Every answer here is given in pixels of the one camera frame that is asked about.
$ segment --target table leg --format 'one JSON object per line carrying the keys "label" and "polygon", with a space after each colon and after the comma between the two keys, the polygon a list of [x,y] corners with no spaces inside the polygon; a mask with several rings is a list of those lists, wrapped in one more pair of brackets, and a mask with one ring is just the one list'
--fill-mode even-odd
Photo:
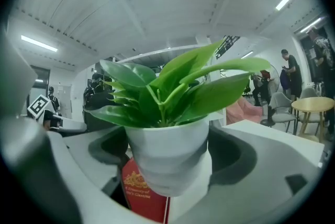
{"label": "table leg", "polygon": [[304,133],[304,130],[305,130],[305,125],[306,125],[306,119],[307,119],[307,113],[305,113],[304,115],[304,120],[302,122],[302,126],[300,128],[300,132],[299,132],[299,136],[302,135]]}
{"label": "table leg", "polygon": [[294,109],[294,116],[297,114],[297,119],[294,121],[293,135],[297,135],[298,122],[299,122],[299,110]]}
{"label": "table leg", "polygon": [[323,142],[323,113],[320,113],[320,137],[319,137],[319,141],[320,143]]}
{"label": "table leg", "polygon": [[310,117],[310,113],[307,114],[307,119],[306,119],[306,122],[305,122],[305,125],[304,125],[303,133],[305,133],[305,131],[306,131],[306,127],[307,127],[308,122],[309,122],[309,117]]}

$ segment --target gray chair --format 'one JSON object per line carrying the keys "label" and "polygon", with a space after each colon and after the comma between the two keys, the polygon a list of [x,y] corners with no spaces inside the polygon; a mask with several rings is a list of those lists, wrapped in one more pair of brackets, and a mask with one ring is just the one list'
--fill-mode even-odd
{"label": "gray chair", "polygon": [[[317,96],[318,95],[317,95],[316,91],[314,90],[314,88],[307,87],[302,91],[302,93],[300,95],[300,99],[307,98],[307,97],[317,97]],[[304,121],[304,116],[305,116],[305,113],[299,115],[299,121],[300,122]],[[308,123],[310,123],[310,124],[311,123],[313,123],[313,124],[318,123],[318,127],[317,127],[316,132],[315,132],[315,135],[316,135],[317,132],[318,132],[319,126],[320,126],[320,115],[318,113],[311,113],[310,116],[309,116]]]}
{"label": "gray chair", "polygon": [[291,109],[292,101],[289,100],[283,93],[277,92],[274,93],[271,97],[270,104],[269,104],[269,112],[270,119],[276,123],[285,123],[288,122],[286,132],[288,131],[289,124],[291,121],[295,121],[297,118],[290,112],[286,113],[278,113],[277,109],[279,108],[288,108]]}

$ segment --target white ceiling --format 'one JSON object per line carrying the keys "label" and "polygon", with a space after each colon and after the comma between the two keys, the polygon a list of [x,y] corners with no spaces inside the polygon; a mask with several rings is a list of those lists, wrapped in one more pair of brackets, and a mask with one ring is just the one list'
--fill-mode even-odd
{"label": "white ceiling", "polygon": [[[15,0],[9,35],[28,62],[79,71],[99,59],[191,45],[196,35],[214,41],[242,36],[256,44],[278,25],[296,31],[324,13],[318,0],[292,0],[290,8],[277,12],[280,1]],[[38,48],[20,35],[59,50]]]}

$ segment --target white flower pot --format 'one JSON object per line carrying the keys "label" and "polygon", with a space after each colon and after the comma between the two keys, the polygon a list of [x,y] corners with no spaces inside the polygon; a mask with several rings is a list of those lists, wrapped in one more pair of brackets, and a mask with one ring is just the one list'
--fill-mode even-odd
{"label": "white flower pot", "polygon": [[208,117],[164,128],[125,127],[141,175],[163,196],[179,196],[197,178],[207,150]]}

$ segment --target person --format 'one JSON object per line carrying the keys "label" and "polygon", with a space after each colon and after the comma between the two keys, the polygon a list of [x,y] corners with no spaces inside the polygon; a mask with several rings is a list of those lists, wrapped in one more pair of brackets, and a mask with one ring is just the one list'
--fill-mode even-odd
{"label": "person", "polygon": [[291,80],[291,100],[295,101],[302,93],[303,79],[300,67],[294,56],[290,55],[286,49],[282,50],[282,58],[288,61],[288,68],[282,66],[283,70],[288,73]]}
{"label": "person", "polygon": [[[325,96],[334,99],[335,95],[335,53],[331,47],[329,40],[318,34],[316,27],[308,30],[308,35],[314,43],[315,61],[320,68],[323,83],[325,86]],[[326,112],[325,121],[329,123],[326,138],[334,139],[334,108]]]}
{"label": "person", "polygon": [[51,104],[52,104],[52,107],[54,109],[55,112],[57,112],[59,109],[60,109],[60,105],[59,105],[59,101],[58,101],[58,98],[56,98],[54,95],[53,95],[53,92],[54,92],[54,89],[52,86],[49,87],[49,95],[48,95],[48,98],[51,100]]}
{"label": "person", "polygon": [[253,85],[255,89],[252,91],[253,98],[255,99],[255,106],[260,107],[261,103],[258,99],[258,94],[261,94],[261,98],[264,98],[266,102],[270,103],[269,92],[267,90],[267,85],[263,84],[261,78],[263,74],[261,72],[254,73],[253,75]]}
{"label": "person", "polygon": [[102,80],[100,78],[100,75],[97,73],[94,73],[92,75],[92,83],[87,86],[87,88],[84,91],[84,103],[83,107],[86,107],[86,104],[90,102],[91,97],[96,93],[101,93],[104,91]]}
{"label": "person", "polygon": [[58,128],[61,124],[61,119],[55,118],[54,113],[49,110],[44,111],[43,127],[46,131],[50,131],[52,127]]}

